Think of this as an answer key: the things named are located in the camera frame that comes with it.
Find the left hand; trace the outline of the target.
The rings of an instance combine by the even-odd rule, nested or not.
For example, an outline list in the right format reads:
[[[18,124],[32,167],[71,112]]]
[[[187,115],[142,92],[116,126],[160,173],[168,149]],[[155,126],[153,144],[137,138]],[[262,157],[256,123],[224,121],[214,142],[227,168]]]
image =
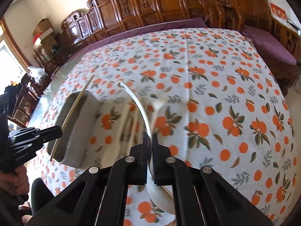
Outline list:
[[[30,190],[27,169],[24,165],[15,169],[15,173],[5,174],[1,172],[1,189],[9,192],[10,184],[14,185],[20,195],[28,194]]]

